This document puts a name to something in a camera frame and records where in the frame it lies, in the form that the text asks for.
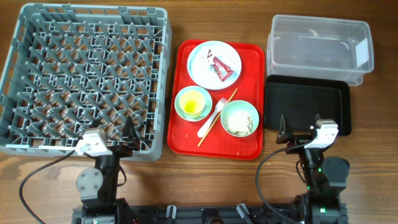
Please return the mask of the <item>red snack wrapper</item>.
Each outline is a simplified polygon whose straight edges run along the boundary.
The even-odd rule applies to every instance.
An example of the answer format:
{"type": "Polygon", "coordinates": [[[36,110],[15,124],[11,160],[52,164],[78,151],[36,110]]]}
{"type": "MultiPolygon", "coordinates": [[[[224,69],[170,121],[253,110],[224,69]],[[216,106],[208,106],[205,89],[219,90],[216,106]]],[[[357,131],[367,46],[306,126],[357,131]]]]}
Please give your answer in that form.
{"type": "Polygon", "coordinates": [[[208,50],[206,59],[210,68],[217,74],[221,82],[227,80],[234,73],[231,67],[221,61],[211,49],[208,50]]]}

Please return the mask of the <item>yellow plastic cup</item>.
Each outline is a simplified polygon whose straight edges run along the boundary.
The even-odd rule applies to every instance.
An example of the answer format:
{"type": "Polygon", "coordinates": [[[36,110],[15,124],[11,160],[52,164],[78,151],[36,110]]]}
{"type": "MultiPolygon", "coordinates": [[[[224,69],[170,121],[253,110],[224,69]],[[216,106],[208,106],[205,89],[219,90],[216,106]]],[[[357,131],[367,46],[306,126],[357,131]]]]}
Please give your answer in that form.
{"type": "Polygon", "coordinates": [[[179,105],[187,117],[196,118],[205,107],[205,97],[199,91],[189,90],[180,97],[179,105]]]}

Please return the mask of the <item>white napkin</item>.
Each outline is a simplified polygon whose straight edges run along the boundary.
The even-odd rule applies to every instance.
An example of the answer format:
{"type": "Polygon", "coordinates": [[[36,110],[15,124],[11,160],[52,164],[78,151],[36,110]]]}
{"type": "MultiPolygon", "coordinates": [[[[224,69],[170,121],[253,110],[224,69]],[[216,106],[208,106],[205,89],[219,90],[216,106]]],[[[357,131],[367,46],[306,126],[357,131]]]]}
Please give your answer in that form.
{"type": "Polygon", "coordinates": [[[206,63],[210,63],[211,62],[211,57],[213,56],[213,52],[211,49],[208,49],[204,54],[203,54],[203,60],[206,63]]]}

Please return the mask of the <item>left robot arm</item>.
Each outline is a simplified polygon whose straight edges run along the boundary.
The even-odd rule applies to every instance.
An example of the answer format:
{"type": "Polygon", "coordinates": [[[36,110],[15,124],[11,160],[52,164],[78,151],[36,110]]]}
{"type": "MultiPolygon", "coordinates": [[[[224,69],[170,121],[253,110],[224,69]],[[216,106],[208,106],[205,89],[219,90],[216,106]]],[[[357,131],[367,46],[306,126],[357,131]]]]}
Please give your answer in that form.
{"type": "Polygon", "coordinates": [[[122,141],[107,146],[109,136],[102,128],[89,128],[76,145],[79,155],[92,157],[95,166],[82,171],[76,180],[83,206],[73,211],[73,223],[139,223],[138,216],[125,198],[116,198],[118,175],[124,172],[120,159],[132,157],[140,146],[132,117],[128,116],[122,133],[122,141]]]}

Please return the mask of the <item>rice and peanut shells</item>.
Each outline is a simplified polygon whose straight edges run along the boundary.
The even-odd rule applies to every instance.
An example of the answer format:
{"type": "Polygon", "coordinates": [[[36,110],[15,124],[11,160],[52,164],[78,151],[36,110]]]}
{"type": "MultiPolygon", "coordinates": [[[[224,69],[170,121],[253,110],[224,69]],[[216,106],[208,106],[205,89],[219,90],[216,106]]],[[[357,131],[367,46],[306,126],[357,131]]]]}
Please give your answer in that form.
{"type": "Polygon", "coordinates": [[[235,110],[229,112],[223,121],[227,132],[234,136],[243,137],[251,133],[253,121],[247,111],[235,110]]]}

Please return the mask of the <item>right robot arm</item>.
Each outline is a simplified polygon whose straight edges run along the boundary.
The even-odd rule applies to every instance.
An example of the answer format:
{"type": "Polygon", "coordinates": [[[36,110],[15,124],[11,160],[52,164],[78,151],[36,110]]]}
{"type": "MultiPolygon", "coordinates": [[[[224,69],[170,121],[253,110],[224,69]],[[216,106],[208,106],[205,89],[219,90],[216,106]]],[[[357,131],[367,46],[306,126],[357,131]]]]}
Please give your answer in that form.
{"type": "Polygon", "coordinates": [[[276,143],[288,144],[286,153],[299,156],[300,178],[307,186],[306,193],[295,197],[288,217],[299,223],[348,223],[348,209],[340,193],[346,188],[349,162],[324,156],[338,135],[338,125],[332,119],[315,117],[310,134],[295,134],[287,118],[282,115],[280,119],[276,143]]]}

